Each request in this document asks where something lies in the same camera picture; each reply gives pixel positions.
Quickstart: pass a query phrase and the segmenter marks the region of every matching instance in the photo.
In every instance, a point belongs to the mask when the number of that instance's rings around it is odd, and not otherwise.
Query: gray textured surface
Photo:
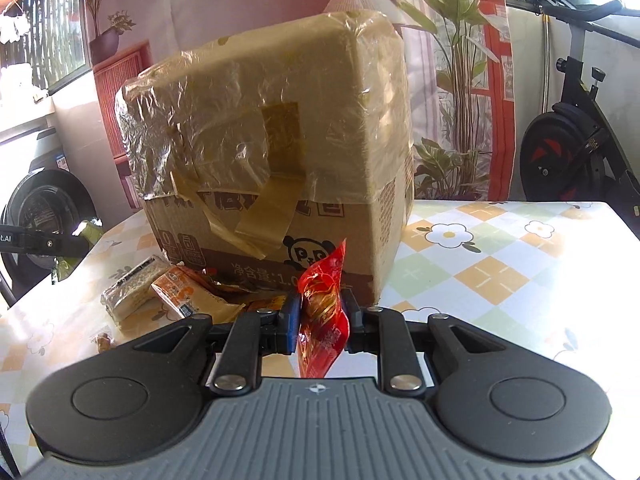
[[[418,401],[386,396],[371,378],[265,379],[253,394],[215,401],[193,433],[154,457],[108,467],[47,457],[23,478],[610,479],[587,458],[535,468],[481,458],[444,434]]]

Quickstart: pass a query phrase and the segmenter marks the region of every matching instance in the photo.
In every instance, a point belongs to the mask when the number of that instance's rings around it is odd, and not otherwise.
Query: plastic wrap
[[[286,199],[372,203],[409,153],[402,53],[382,14],[338,12],[151,67],[116,98],[136,189],[146,200],[176,194],[173,172],[189,200],[215,190],[263,194],[271,183],[276,209]]]

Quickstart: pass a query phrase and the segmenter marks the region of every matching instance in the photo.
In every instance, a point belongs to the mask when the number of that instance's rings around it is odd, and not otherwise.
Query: exercise bike flywheel
[[[587,138],[578,126],[556,112],[542,114],[531,122],[520,150],[520,177],[527,200],[552,202],[600,198],[605,171],[598,152],[592,153],[559,191],[562,172]]]

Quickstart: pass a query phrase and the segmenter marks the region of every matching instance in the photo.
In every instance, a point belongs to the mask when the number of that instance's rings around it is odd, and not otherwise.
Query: lamp shade
[[[378,10],[389,18],[392,23],[406,23],[407,17],[390,0],[329,0],[324,12],[339,10]]]

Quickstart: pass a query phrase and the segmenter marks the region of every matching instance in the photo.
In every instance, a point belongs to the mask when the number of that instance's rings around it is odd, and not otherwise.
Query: red snack packet
[[[349,320],[340,300],[344,248],[343,241],[333,253],[309,267],[298,282],[302,294],[298,333],[302,378],[323,378],[349,338]]]

